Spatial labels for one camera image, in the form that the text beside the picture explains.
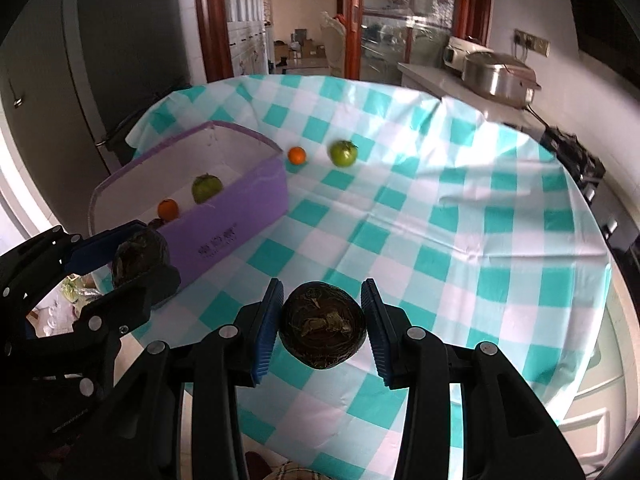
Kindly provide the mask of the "orange persimmon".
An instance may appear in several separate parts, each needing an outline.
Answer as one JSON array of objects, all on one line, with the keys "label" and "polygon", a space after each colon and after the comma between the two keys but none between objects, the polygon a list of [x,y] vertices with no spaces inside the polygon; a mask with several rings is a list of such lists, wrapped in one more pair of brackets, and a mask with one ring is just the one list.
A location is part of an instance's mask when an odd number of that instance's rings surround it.
[{"label": "orange persimmon", "polygon": [[176,220],[180,216],[179,205],[175,200],[168,198],[162,200],[156,208],[157,217],[162,219],[163,222],[171,222]]}]

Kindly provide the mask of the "large green fruit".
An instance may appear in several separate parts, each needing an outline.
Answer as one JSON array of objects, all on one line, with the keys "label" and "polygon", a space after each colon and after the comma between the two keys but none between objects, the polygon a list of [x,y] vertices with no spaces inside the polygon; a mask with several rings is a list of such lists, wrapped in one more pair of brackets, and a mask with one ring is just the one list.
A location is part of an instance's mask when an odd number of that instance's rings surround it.
[{"label": "large green fruit", "polygon": [[216,196],[224,189],[221,180],[211,174],[202,174],[194,179],[191,193],[196,204],[202,204]]}]

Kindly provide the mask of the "dark mangosteen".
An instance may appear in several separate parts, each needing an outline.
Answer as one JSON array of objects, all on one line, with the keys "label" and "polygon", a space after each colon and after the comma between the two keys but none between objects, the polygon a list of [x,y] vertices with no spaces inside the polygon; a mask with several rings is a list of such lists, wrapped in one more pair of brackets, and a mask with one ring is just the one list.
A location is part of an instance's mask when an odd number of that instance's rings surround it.
[{"label": "dark mangosteen", "polygon": [[315,370],[347,361],[367,336],[362,307],[343,289],[323,282],[301,284],[288,295],[278,333],[283,347]]},{"label": "dark mangosteen", "polygon": [[161,228],[165,224],[165,221],[161,218],[155,218],[148,223],[148,227],[154,230]]},{"label": "dark mangosteen", "polygon": [[156,229],[145,226],[118,246],[112,261],[113,287],[119,288],[145,272],[169,263],[166,240]]}]

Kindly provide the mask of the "small orange mandarin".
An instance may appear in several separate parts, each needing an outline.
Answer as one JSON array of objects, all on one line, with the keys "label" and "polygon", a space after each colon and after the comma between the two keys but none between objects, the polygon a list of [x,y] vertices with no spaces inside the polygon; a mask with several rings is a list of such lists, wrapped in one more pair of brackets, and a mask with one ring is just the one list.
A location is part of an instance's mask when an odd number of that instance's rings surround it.
[{"label": "small orange mandarin", "polygon": [[306,151],[300,146],[288,150],[288,162],[293,166],[302,166],[307,160]]}]

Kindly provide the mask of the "small green tomato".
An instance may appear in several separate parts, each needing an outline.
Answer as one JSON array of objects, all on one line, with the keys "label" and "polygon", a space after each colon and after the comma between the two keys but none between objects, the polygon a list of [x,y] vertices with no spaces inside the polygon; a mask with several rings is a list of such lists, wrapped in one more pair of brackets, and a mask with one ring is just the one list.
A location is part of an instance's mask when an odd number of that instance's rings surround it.
[{"label": "small green tomato", "polygon": [[340,168],[350,167],[358,158],[358,148],[352,141],[335,141],[329,148],[329,156],[334,166]]}]

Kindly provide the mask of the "purple storage box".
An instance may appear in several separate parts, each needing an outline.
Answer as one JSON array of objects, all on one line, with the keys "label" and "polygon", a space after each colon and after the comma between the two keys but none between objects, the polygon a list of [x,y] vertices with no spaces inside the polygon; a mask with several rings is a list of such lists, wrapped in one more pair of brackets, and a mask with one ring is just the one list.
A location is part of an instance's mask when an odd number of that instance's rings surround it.
[{"label": "purple storage box", "polygon": [[88,230],[128,221],[160,227],[188,286],[288,211],[285,154],[231,122],[206,122],[138,156],[93,191]]}]

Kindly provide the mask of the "teal checkered tablecloth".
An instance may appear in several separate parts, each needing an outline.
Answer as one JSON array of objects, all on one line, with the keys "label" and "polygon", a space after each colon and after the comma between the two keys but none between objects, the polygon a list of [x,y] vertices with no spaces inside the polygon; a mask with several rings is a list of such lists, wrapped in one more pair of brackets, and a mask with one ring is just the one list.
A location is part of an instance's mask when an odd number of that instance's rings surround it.
[{"label": "teal checkered tablecloth", "polygon": [[[384,301],[446,344],[495,344],[555,422],[572,405],[602,323],[611,260],[582,193],[525,133],[460,101],[322,76],[243,76],[171,93],[134,126],[134,159],[206,122],[285,154],[288,211],[136,331],[200,340],[262,298],[322,281]],[[332,143],[358,158],[333,165]],[[307,160],[288,162],[300,146]]]}]

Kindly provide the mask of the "dark grey refrigerator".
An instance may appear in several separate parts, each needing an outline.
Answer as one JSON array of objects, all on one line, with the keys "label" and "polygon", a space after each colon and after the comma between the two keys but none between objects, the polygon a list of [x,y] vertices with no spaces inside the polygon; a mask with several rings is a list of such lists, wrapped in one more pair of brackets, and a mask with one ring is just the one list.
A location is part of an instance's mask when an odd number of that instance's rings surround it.
[{"label": "dark grey refrigerator", "polygon": [[85,234],[93,190],[134,152],[126,135],[189,79],[178,0],[28,0],[1,44],[18,154],[56,220]]}]

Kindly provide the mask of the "black gas stove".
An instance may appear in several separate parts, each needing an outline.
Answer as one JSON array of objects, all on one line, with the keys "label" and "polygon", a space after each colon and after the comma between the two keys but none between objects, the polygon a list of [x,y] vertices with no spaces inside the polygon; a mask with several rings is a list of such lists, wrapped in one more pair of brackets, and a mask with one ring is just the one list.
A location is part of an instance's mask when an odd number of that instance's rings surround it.
[{"label": "black gas stove", "polygon": [[547,126],[540,144],[555,154],[574,180],[613,252],[623,254],[634,244],[638,228],[611,185],[604,180],[606,170],[571,133]]}]

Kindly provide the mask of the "steel rice cooker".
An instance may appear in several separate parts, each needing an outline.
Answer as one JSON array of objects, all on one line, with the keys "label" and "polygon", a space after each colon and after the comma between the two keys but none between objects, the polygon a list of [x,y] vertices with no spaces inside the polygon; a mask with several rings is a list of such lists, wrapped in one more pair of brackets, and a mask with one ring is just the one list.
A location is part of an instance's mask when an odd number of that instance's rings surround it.
[{"label": "steel rice cooker", "polygon": [[462,82],[485,99],[522,110],[541,90],[534,70],[514,56],[476,51],[463,63]]}]

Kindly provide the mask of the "white kitchen appliance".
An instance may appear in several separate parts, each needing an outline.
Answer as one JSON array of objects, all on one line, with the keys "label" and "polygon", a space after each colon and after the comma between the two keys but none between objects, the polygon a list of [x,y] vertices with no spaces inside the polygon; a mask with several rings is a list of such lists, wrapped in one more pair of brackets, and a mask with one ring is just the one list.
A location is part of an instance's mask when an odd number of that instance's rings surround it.
[{"label": "white kitchen appliance", "polygon": [[461,78],[466,57],[475,52],[491,52],[491,49],[471,40],[450,36],[442,50],[442,62],[446,70]]}]

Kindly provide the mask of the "black range hood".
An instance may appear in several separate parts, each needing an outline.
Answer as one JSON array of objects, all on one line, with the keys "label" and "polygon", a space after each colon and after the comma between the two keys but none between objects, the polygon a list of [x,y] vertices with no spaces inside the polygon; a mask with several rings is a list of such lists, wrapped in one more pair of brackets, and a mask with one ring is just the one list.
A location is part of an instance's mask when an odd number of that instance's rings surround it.
[{"label": "black range hood", "polygon": [[639,96],[639,0],[570,0],[578,49],[594,69]]}]

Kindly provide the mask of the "wall power socket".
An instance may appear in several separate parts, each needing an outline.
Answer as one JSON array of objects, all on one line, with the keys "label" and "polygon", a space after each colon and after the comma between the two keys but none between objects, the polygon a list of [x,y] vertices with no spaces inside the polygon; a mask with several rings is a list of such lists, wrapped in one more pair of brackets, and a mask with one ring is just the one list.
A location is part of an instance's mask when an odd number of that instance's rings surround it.
[{"label": "wall power socket", "polygon": [[515,29],[513,35],[514,44],[520,46],[525,52],[536,52],[545,58],[548,58],[550,53],[550,41],[544,38],[537,37],[523,32],[522,30]]}]

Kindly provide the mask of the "red wooden door frame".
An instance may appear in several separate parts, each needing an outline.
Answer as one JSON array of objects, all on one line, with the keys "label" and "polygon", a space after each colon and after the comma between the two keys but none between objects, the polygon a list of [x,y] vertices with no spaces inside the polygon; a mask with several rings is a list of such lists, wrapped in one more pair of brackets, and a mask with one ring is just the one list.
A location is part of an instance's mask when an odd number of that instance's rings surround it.
[{"label": "red wooden door frame", "polygon": [[[205,79],[266,74],[297,51],[331,75],[399,84],[401,65],[442,67],[454,40],[484,48],[492,0],[194,0]],[[297,49],[288,46],[298,32]]]}]

